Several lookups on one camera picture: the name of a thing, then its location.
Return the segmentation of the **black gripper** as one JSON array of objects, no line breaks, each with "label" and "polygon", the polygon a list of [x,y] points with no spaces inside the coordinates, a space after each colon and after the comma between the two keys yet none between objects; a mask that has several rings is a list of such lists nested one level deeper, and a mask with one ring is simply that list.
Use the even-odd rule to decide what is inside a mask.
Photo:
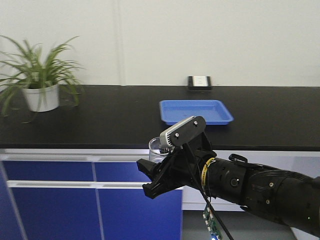
[{"label": "black gripper", "polygon": [[205,178],[203,169],[216,156],[205,132],[202,132],[188,143],[173,147],[162,162],[139,159],[136,162],[138,170],[151,181],[142,185],[145,196],[155,199],[183,186],[201,189]]}]

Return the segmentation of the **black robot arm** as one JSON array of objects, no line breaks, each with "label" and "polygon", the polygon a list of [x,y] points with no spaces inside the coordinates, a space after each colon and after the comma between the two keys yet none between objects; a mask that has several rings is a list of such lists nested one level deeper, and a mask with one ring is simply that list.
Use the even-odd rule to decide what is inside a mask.
[{"label": "black robot arm", "polygon": [[159,163],[140,159],[138,170],[150,179],[144,194],[154,199],[188,186],[205,200],[220,198],[262,219],[320,234],[320,179],[232,155],[218,158],[204,133],[176,145]]}]

